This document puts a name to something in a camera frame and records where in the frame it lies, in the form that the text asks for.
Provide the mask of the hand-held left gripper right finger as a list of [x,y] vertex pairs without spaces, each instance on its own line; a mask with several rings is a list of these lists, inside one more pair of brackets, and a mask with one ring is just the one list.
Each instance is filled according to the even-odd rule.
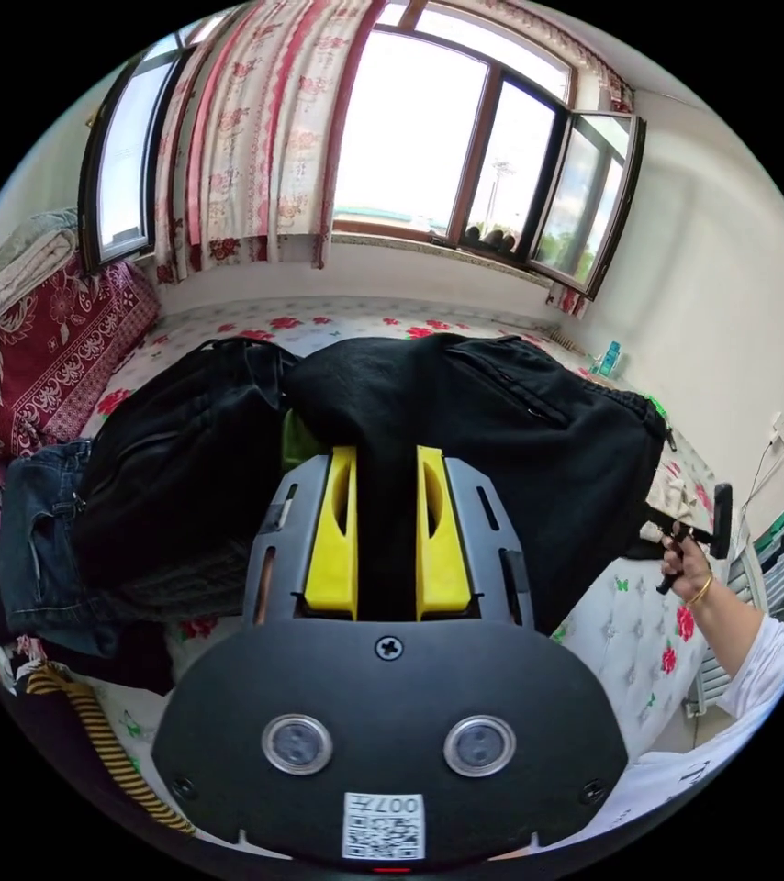
[[417,448],[415,588],[419,618],[460,616],[472,599],[442,451]]

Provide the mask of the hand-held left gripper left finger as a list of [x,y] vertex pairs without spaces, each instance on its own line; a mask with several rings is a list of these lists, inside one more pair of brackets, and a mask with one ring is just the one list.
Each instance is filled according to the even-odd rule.
[[357,615],[357,451],[354,447],[335,447],[327,458],[304,600],[309,611],[318,615]]

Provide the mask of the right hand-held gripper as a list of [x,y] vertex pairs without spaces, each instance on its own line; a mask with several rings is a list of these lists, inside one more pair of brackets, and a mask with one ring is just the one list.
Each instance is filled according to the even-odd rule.
[[684,520],[677,520],[661,511],[649,511],[649,518],[641,527],[641,539],[660,544],[664,535],[672,535],[677,527],[677,536],[682,538],[690,535],[698,544],[710,546],[715,540],[712,531],[688,525]]

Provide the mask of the person's right hand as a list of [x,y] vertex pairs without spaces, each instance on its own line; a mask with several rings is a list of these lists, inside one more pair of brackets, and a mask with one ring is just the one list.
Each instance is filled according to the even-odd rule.
[[664,535],[662,546],[662,582],[657,591],[662,595],[673,592],[685,605],[693,605],[714,579],[704,551],[690,535]]

